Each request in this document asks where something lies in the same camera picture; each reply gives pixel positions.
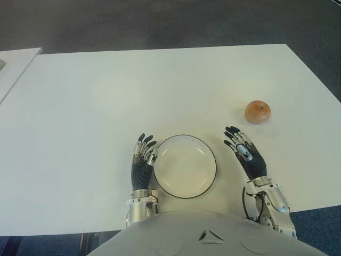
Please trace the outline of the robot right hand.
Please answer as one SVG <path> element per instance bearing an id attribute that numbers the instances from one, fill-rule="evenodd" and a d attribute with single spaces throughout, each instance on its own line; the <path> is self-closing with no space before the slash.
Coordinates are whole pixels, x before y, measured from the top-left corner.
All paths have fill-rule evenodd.
<path id="1" fill-rule="evenodd" d="M 240 129 L 227 126 L 224 143 L 234 152 L 249 180 L 267 176 L 266 162 L 254 143 Z"/>

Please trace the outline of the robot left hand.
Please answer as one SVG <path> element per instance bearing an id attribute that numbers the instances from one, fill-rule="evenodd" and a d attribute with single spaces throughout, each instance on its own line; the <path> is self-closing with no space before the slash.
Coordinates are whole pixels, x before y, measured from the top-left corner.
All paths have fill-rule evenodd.
<path id="1" fill-rule="evenodd" d="M 149 188 L 153 166 L 158 156 L 157 142 L 152 139 L 153 135 L 146 137 L 142 133 L 135 144 L 131 168 L 133 191 Z"/>

